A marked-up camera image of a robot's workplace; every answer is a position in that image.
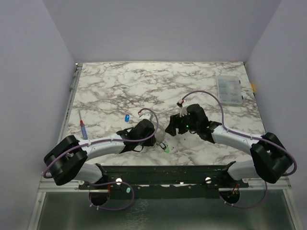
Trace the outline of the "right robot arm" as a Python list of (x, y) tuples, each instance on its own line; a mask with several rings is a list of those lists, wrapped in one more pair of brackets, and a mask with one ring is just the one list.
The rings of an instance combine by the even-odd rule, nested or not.
[(232, 187), (237, 181), (247, 178), (261, 178), (274, 184), (294, 163), (273, 133), (253, 137), (239, 131), (230, 132), (221, 123), (210, 121), (199, 104), (184, 106), (180, 113), (171, 115), (165, 132), (171, 136), (190, 132), (202, 140), (223, 144), (250, 155), (251, 160), (231, 162), (223, 169), (220, 181), (225, 187)]

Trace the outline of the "blue key tag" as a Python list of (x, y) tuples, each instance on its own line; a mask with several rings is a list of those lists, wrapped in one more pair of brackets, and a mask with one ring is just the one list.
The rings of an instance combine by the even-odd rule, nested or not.
[(129, 122), (129, 120), (130, 120), (130, 115), (129, 114), (125, 115), (125, 122)]

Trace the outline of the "black key tag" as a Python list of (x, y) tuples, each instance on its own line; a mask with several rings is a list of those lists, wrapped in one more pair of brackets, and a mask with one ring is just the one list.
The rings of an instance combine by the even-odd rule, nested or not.
[(165, 145), (164, 143), (161, 143), (161, 144), (160, 144), (160, 147), (161, 147), (162, 149), (166, 149), (166, 145)]

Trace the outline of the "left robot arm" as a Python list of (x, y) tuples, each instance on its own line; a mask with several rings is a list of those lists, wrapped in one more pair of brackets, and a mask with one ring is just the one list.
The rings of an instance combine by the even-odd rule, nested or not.
[(135, 127), (120, 130), (107, 138), (78, 140), (70, 135), (44, 157), (44, 163), (58, 186), (79, 180), (101, 189), (106, 183), (106, 172), (98, 163), (86, 162), (108, 154), (134, 151), (137, 146), (151, 147), (155, 144), (155, 131), (153, 123), (143, 119)]

